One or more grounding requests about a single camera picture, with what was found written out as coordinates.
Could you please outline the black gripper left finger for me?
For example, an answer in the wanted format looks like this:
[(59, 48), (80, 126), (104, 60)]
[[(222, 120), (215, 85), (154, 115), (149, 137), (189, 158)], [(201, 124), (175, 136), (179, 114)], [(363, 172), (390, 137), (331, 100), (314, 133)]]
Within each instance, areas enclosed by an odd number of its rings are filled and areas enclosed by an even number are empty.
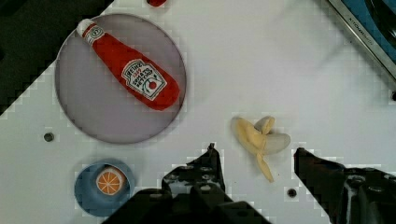
[(178, 166), (158, 189), (138, 191), (104, 224), (271, 224), (246, 202), (225, 193), (214, 144), (199, 158)]

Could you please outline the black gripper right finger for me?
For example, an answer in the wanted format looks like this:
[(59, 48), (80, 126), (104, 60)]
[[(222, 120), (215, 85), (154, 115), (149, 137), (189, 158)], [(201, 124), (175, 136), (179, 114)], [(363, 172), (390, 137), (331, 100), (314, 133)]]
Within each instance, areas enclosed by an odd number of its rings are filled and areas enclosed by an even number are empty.
[(395, 176), (375, 168), (347, 168), (303, 147), (293, 155), (294, 173), (332, 224), (396, 224)]

